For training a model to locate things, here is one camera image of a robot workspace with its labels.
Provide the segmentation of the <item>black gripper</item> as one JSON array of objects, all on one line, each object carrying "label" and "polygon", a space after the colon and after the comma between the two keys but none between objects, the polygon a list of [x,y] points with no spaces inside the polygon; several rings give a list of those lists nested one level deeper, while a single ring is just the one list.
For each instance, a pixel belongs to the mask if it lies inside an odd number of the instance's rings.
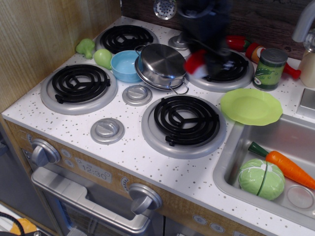
[{"label": "black gripper", "polygon": [[192,53],[206,51],[204,59],[208,76],[217,76],[230,60],[231,51],[225,41],[230,12],[180,11],[179,18],[189,50]]}]

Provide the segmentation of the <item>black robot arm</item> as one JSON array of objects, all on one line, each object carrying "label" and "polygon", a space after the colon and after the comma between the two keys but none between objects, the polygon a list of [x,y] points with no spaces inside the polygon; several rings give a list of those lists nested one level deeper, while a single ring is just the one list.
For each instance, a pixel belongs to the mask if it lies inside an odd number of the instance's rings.
[{"label": "black robot arm", "polygon": [[230,0],[181,0],[178,3],[184,41],[191,53],[205,51],[209,76],[216,76],[229,59],[226,31],[231,8]]}]

